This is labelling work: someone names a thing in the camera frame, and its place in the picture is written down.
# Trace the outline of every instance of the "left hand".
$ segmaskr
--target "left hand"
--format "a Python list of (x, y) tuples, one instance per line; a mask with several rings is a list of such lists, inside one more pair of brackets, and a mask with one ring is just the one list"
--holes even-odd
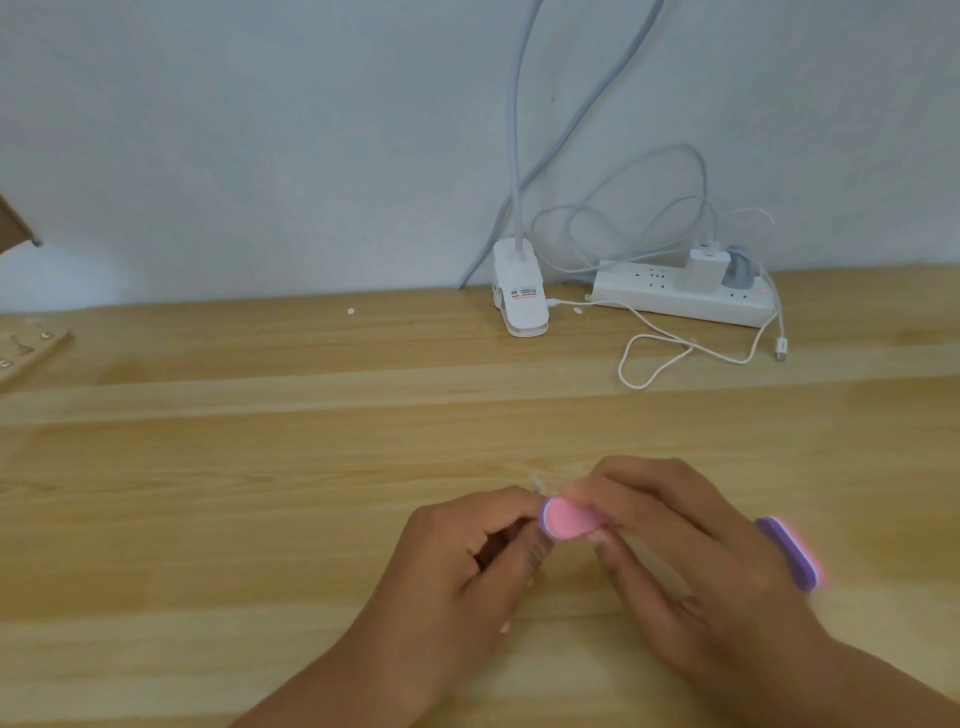
[(418, 508), (370, 601), (324, 657), (409, 725), (490, 658), (553, 542), (518, 486)]

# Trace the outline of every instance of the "wood grain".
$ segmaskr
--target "wood grain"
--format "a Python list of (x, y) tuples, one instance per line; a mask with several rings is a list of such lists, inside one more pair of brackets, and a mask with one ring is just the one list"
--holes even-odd
[[(0, 392), (0, 725), (226, 725), (337, 638), (414, 507), (610, 452), (681, 455), (791, 521), (831, 631), (960, 697), (960, 269), (778, 283), (785, 364), (768, 337), (644, 393), (615, 378), (626, 312), (516, 340), (486, 290), (54, 315), (74, 339)], [(637, 348), (635, 376), (671, 353)], [(723, 724), (582, 545), (515, 625), (426, 725)]]

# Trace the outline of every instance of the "power strip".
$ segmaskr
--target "power strip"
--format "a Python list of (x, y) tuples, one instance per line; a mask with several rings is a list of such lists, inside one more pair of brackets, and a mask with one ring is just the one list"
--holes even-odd
[(602, 261), (587, 300), (596, 305), (621, 304), (638, 311), (756, 328), (777, 311), (774, 292), (760, 276), (748, 289), (715, 284), (712, 290), (703, 292), (689, 290), (688, 268)]

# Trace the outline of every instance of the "right hand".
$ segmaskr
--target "right hand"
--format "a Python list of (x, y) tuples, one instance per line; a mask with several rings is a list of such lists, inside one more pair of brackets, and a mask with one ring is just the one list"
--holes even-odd
[(837, 643), (756, 526), (683, 460), (607, 457), (562, 495), (635, 533), (688, 585), (669, 595), (613, 528), (588, 535), (650, 649), (751, 725), (810, 725)]

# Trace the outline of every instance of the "wrist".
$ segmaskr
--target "wrist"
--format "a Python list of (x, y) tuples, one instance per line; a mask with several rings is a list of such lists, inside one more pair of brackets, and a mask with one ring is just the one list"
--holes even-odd
[(342, 719), (331, 722), (364, 728), (408, 728), (433, 706), (433, 701), (407, 684), (408, 674), (391, 669), (382, 645), (364, 642), (348, 631), (318, 661), (343, 705)]

